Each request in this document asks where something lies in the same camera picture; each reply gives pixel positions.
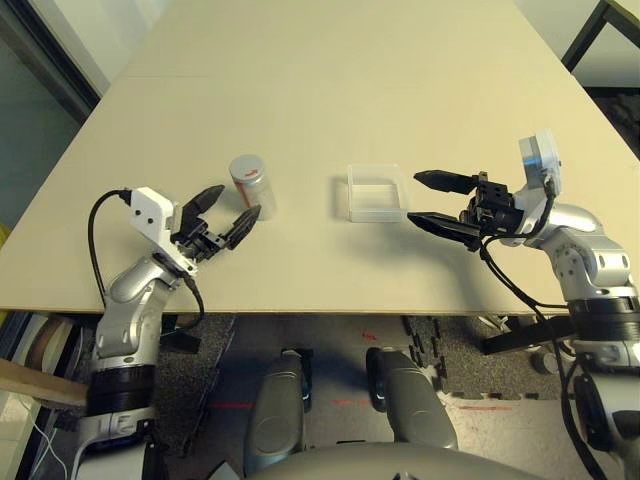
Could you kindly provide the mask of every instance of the transparent tray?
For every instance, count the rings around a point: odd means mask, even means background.
[[[407,214],[404,176],[398,165],[349,165],[349,219],[400,222]]]

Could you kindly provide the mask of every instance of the table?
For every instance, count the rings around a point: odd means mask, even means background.
[[[414,172],[479,170],[524,183],[518,139],[549,127],[559,199],[593,212],[640,272],[639,163],[510,1],[172,2],[0,251],[0,308],[96,312],[86,221],[111,188],[186,201],[229,188],[206,215],[242,209],[227,171],[263,157],[278,203],[233,252],[202,265],[208,311],[526,312],[477,254],[397,224],[346,220],[351,163],[397,163],[413,210],[457,215],[467,199]],[[113,200],[96,243],[107,280],[149,251]],[[514,281],[561,300],[544,253],[493,247]],[[187,289],[168,311],[195,311]]]

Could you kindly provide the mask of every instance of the gray carpet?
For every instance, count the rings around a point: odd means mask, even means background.
[[[482,340],[498,332],[477,318],[411,317],[410,322],[424,346],[423,361],[436,366],[445,393],[467,399],[560,398],[558,377],[536,372],[530,352],[484,355]]]

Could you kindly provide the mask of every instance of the silver robot arm segment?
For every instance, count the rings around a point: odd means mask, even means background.
[[[224,248],[233,250],[260,213],[259,206],[252,207],[229,231],[212,234],[199,215],[223,189],[210,187],[184,207],[148,187],[130,192],[131,224],[152,242],[153,253],[121,273],[105,294],[72,479],[111,480],[116,473],[121,480],[167,478],[153,438],[152,396],[162,313],[171,293],[184,282],[199,300],[202,317],[196,264]]]
[[[490,182],[485,172],[419,172],[414,178],[429,188],[475,194],[458,218],[435,212],[408,217],[423,230],[480,250],[492,272],[527,305],[537,302],[501,278],[487,245],[500,240],[548,255],[576,332],[572,343],[583,373],[575,378],[574,391],[583,434],[591,447],[622,459],[627,477],[636,479],[640,303],[629,256],[591,213],[554,202],[561,191],[561,163],[548,130],[520,140],[520,151],[527,182],[518,192]]]

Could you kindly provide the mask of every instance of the black metal frame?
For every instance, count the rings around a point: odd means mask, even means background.
[[[4,0],[13,10],[22,25],[29,31],[42,51],[58,71],[73,87],[82,100],[93,110],[100,101],[100,95],[94,90],[80,69],[71,60],[62,45],[58,43],[53,34],[44,24],[38,13],[29,3],[29,0]]]
[[[640,48],[640,21],[614,0],[600,0],[562,57],[567,70],[573,71],[607,23]]]
[[[514,329],[509,333],[487,338],[482,341],[482,351],[485,355],[493,355],[494,353],[522,350],[532,345],[550,342],[551,332],[558,340],[576,333],[568,316],[556,316],[549,318],[545,323],[534,323],[527,327]]]

